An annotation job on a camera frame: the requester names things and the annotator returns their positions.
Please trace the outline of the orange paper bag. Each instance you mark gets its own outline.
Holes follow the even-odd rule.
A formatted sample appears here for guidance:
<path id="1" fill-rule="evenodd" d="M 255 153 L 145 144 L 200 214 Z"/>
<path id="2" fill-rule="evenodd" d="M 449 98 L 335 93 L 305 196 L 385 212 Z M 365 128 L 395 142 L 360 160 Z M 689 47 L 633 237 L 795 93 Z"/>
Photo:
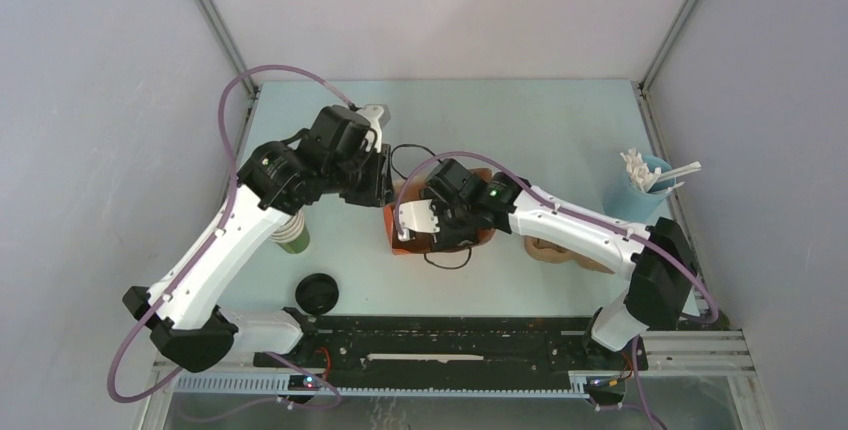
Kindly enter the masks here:
<path id="1" fill-rule="evenodd" d="M 448 227 L 445 224 L 447 206 L 425 184 L 426 177 L 421 174 L 413 179 L 409 190 L 404 194 L 411 201 L 431 200 L 430 208 L 439 219 L 439 232 L 415 233 L 409 231 L 410 239 L 401 241 L 394 230 L 394 203 L 383 207 L 384 226 L 391 252 L 394 255 L 421 255 L 429 265 L 443 270 L 458 270 L 465 267 L 472 258 L 475 247 L 486 245 L 495 235 L 494 229 L 465 229 Z M 465 260 L 459 265 L 443 265 L 430 258 L 431 254 L 456 254 L 466 252 Z"/>

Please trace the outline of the brown pulp cup carrier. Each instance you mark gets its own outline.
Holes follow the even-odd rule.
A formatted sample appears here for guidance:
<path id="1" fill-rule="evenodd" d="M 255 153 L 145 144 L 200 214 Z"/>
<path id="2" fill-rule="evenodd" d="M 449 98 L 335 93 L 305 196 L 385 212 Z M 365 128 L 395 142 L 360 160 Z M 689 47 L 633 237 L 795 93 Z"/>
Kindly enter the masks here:
<path id="1" fill-rule="evenodd" d="M 526 253 L 534 260 L 550 264 L 573 262 L 585 270 L 613 274 L 605 265 L 547 240 L 525 236 L 523 242 Z"/>

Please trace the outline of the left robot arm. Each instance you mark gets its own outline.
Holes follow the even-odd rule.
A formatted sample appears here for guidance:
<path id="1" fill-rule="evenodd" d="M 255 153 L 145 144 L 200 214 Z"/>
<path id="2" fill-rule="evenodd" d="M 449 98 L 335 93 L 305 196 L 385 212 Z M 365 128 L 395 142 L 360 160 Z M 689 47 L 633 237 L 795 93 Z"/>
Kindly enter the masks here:
<path id="1" fill-rule="evenodd" d="M 218 301 L 263 243 L 301 233 L 303 207 L 323 195 L 362 207 L 392 200 L 390 147 L 382 141 L 389 119 L 381 104 L 327 106 L 310 128 L 253 151 L 234 194 L 184 258 L 155 284 L 123 297 L 162 356 L 192 373 L 231 353 L 273 352 L 297 367 L 312 361 L 316 340 L 305 316 L 292 309 L 239 313 Z"/>

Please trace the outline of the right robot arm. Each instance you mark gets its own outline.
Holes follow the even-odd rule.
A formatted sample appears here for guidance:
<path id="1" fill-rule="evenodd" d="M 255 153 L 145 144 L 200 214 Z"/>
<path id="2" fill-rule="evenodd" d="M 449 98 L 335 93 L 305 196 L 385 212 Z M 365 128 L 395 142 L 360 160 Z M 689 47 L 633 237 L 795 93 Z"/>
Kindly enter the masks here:
<path id="1" fill-rule="evenodd" d="M 489 180 L 455 159 L 440 162 L 424 180 L 438 229 L 497 230 L 549 242 L 583 255 L 625 279 L 628 287 L 597 311 L 581 342 L 585 361 L 606 368 L 645 331 L 671 331 L 697 275 L 680 225 L 615 220 L 568 203 L 509 172 Z"/>

